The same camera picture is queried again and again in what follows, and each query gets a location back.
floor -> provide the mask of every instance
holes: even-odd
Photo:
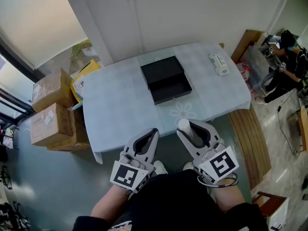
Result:
[[[121,150],[103,154],[99,165],[91,150],[76,153],[47,151],[31,145],[29,119],[19,125],[14,139],[17,150],[9,151],[7,163],[12,177],[12,190],[6,190],[11,203],[22,204],[33,231],[71,230],[76,217],[89,215],[94,205],[110,188],[114,160]],[[244,162],[227,115],[212,122],[225,144],[232,146],[238,156],[239,187],[246,201],[251,201]],[[192,158],[176,134],[158,141],[155,160],[161,160],[169,173],[179,172]]]
[[[293,155],[279,127],[277,109],[290,96],[290,93],[266,106],[256,103],[254,97],[258,95],[261,95],[260,91],[252,95],[252,105],[264,133],[272,169],[251,193],[252,196],[255,196],[258,191],[262,191],[289,197],[288,221],[283,230],[295,231],[298,230],[308,216],[308,202],[302,200],[305,192],[301,191],[304,177],[308,174],[308,154]],[[282,129],[291,144],[293,152],[301,150],[300,145],[302,142],[297,132],[296,122],[288,122],[287,118],[298,109],[299,102],[295,91],[279,112]]]

black pants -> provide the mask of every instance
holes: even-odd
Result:
[[[286,84],[285,83],[285,78],[283,78],[281,73],[277,73],[273,79],[271,80],[271,82],[265,87],[265,90],[267,92],[270,92],[272,90],[273,91],[271,94],[269,94],[268,96],[266,96],[264,98],[264,101],[266,103],[269,103],[273,100],[275,100],[276,98],[281,97],[282,95],[286,94],[287,92],[289,92],[290,90],[292,90],[293,88],[295,88],[295,86],[292,86],[290,84]]]

desk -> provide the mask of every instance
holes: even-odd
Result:
[[[170,52],[184,68],[192,92],[154,105],[140,62],[167,58]],[[208,58],[210,53],[224,57],[229,75],[215,73]],[[175,132],[181,118],[208,121],[236,109],[249,109],[250,101],[250,92],[236,65],[212,42],[175,46],[109,65],[88,74],[83,90],[87,133],[99,163],[103,163],[101,152],[124,147],[130,137],[143,129],[157,128],[160,136],[165,136]]]

sneaker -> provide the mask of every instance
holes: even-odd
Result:
[[[268,103],[266,103],[265,101],[264,101],[264,98],[262,98],[262,97],[256,97],[256,102],[258,103],[258,104],[262,104],[262,105],[267,105]]]
[[[153,163],[153,165],[154,165],[154,167],[156,168],[155,169],[155,173],[157,174],[157,175],[162,175],[162,174],[167,174],[168,172],[167,172],[167,170],[165,169],[165,166],[164,166],[164,164],[161,162],[161,161],[155,161],[154,163]]]
[[[261,91],[263,92],[264,97],[266,97],[267,95],[269,95],[269,92],[267,92],[267,91],[265,90],[265,88],[261,87]]]
[[[184,165],[183,171],[187,170],[187,169],[194,169],[193,163],[192,162],[188,162]]]

flower pattern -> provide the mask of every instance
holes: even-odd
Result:
[[[181,102],[176,102],[175,104],[176,109],[170,110],[169,114],[176,119],[174,120],[174,125],[177,127],[178,122],[181,119],[196,119],[197,115],[194,112],[191,112],[192,104],[186,103],[183,105]]]

